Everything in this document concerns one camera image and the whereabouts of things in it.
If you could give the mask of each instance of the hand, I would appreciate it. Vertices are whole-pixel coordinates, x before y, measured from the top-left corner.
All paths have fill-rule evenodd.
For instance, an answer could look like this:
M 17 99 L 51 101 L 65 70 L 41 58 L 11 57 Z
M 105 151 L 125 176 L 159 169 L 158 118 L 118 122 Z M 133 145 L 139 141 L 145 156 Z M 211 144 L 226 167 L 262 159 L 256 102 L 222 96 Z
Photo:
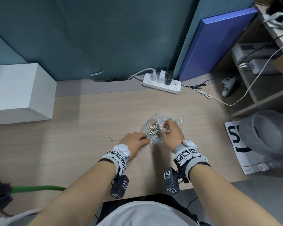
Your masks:
M 128 133 L 119 142 L 119 144 L 126 144 L 127 147 L 129 148 L 131 154 L 129 156 L 128 161 L 131 161 L 137 156 L 137 152 L 142 146 L 147 145 L 148 143 L 151 142 L 151 140 L 147 137 L 148 136 L 145 133 L 137 133 L 137 132 L 133 134 Z
M 172 119 L 167 119 L 162 127 L 166 128 L 166 126 L 169 126 L 169 132 L 163 132 L 162 138 L 165 145 L 174 153 L 176 146 L 184 141 L 184 136 L 178 124 Z

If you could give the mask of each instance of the person's left hand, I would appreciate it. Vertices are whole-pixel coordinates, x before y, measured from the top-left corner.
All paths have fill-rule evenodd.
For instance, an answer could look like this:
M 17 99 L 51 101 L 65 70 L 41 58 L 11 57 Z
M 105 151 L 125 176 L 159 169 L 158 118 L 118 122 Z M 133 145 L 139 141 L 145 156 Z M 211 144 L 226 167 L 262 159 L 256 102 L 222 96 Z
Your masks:
M 137 152 L 139 149 L 147 145 L 151 142 L 145 133 L 128 133 L 120 142 L 119 144 L 126 144 L 130 151 L 130 156 L 128 161 L 131 161 L 137 156 Z

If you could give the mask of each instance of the green hose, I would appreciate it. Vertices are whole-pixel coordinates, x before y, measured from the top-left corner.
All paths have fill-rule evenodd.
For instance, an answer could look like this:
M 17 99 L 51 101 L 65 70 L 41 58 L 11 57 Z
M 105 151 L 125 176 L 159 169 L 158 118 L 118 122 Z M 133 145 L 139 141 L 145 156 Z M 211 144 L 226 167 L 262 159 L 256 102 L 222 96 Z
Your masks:
M 14 186 L 11 194 L 34 192 L 39 190 L 59 190 L 63 191 L 66 188 L 60 186 Z

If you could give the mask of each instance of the desk surface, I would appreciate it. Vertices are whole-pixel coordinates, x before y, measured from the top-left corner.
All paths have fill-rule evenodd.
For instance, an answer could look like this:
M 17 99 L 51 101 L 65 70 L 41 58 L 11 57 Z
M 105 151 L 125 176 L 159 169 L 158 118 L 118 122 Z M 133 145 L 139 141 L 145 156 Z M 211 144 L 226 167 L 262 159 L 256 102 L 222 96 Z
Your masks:
M 215 85 L 204 90 L 218 95 Z M 223 123 L 230 120 L 226 110 L 185 88 L 178 95 L 151 89 L 57 97 L 52 120 L 0 125 L 0 179 L 12 186 L 69 186 L 125 134 L 140 131 L 155 113 L 181 116 L 185 138 L 226 180 L 247 179 L 224 128 Z M 174 166 L 173 156 L 163 147 L 141 149 L 125 171 L 130 180 L 125 198 L 165 192 L 163 172 L 169 166 Z M 188 188 L 191 183 L 181 183 L 181 189 Z M 57 194 L 15 194 L 7 212 L 43 208 Z

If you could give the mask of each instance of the power strip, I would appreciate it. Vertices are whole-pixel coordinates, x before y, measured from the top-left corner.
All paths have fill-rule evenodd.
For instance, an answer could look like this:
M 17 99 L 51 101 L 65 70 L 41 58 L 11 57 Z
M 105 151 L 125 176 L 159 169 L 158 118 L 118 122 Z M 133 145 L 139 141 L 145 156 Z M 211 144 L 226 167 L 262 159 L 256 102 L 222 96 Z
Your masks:
M 170 85 L 166 85 L 165 82 L 166 82 L 166 78 L 164 79 L 162 83 L 159 83 L 158 77 L 156 78 L 156 80 L 152 81 L 151 74 L 145 74 L 142 85 L 146 87 L 154 88 L 154 89 L 167 91 L 170 93 L 175 93 L 175 94 L 178 94 L 181 91 L 181 81 L 172 79 Z

